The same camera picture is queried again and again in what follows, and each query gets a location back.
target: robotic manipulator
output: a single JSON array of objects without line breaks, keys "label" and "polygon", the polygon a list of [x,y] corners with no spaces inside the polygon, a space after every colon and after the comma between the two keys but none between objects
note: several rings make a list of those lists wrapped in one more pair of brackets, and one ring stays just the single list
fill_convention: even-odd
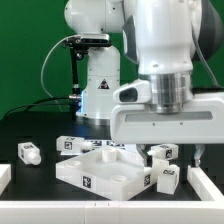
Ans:
[{"label": "robotic manipulator", "polygon": [[224,143],[224,94],[191,92],[192,61],[223,40],[209,0],[70,0],[65,18],[90,39],[123,32],[125,55],[139,64],[138,79],[120,87],[118,50],[89,49],[77,116],[110,119],[116,143]]}]

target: white container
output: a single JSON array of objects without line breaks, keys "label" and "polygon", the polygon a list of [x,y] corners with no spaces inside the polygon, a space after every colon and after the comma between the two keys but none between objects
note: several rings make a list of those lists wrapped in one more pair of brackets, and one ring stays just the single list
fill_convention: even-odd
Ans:
[{"label": "white container", "polygon": [[157,182],[169,166],[153,158],[144,167],[138,153],[106,146],[56,164],[56,178],[111,200],[128,200]]},{"label": "white container", "polygon": [[27,165],[41,162],[40,150],[32,142],[18,144],[18,156]]}]

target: black table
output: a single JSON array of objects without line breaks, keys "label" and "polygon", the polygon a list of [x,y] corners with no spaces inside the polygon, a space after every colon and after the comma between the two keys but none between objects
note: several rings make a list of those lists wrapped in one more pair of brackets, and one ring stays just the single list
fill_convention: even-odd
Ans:
[{"label": "black table", "polygon": [[[18,112],[0,121],[0,163],[12,165],[12,180],[0,200],[108,200],[91,192],[57,180],[55,164],[70,157],[56,151],[56,138],[76,136],[85,139],[110,139],[108,126],[94,126],[72,120],[70,113]],[[38,166],[25,165],[18,158],[18,143],[32,142],[41,153]],[[194,145],[181,145],[179,158],[180,183],[174,195],[156,192],[156,186],[131,200],[199,200],[186,180],[187,166],[192,163]],[[201,168],[224,193],[224,145],[207,145]]]}]

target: black cable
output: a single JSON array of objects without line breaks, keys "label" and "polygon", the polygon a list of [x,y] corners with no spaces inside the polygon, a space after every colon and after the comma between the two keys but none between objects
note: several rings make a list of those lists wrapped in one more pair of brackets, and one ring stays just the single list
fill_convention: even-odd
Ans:
[{"label": "black cable", "polygon": [[40,107],[40,106],[58,106],[58,105],[66,105],[66,106],[68,106],[69,104],[68,103],[60,103],[60,104],[27,104],[27,105],[22,105],[22,106],[19,106],[19,107],[15,107],[15,108],[13,108],[13,109],[11,109],[11,110],[9,110],[9,111],[7,111],[6,113],[5,113],[5,115],[3,116],[3,119],[5,119],[10,113],[12,113],[13,111],[15,111],[15,110],[18,110],[18,109],[21,109],[21,108],[24,108],[24,107],[29,107],[29,106],[32,106],[32,107],[35,107],[35,106],[38,106],[38,107]]},{"label": "black cable", "polygon": [[49,102],[49,101],[67,100],[67,99],[69,99],[68,96],[60,96],[60,97],[50,97],[50,98],[45,98],[45,99],[42,99],[42,100],[38,100],[38,101],[35,101],[32,104],[30,104],[30,106],[27,106],[27,108],[24,110],[24,112],[27,112],[31,108],[33,108],[34,107],[34,106],[32,106],[33,104],[36,105],[36,104],[45,103],[45,102]]}]

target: green background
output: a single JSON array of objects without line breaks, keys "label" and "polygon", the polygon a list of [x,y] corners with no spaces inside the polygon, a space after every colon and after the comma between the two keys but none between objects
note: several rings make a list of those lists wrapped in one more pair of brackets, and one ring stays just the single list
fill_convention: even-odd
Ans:
[{"label": "green background", "polygon": [[[224,21],[224,1],[212,0]],[[74,32],[64,19],[67,0],[11,0],[0,4],[0,118],[6,111],[48,97],[40,84],[40,72],[49,50]],[[122,51],[121,34],[111,35]],[[224,85],[224,45],[208,61],[218,82]],[[194,64],[193,85],[209,86],[210,79],[200,63]],[[121,83],[135,77],[135,68],[121,57]],[[86,83],[86,60],[79,62],[81,87]],[[59,46],[46,67],[45,84],[54,96],[71,93],[69,49]]]}]

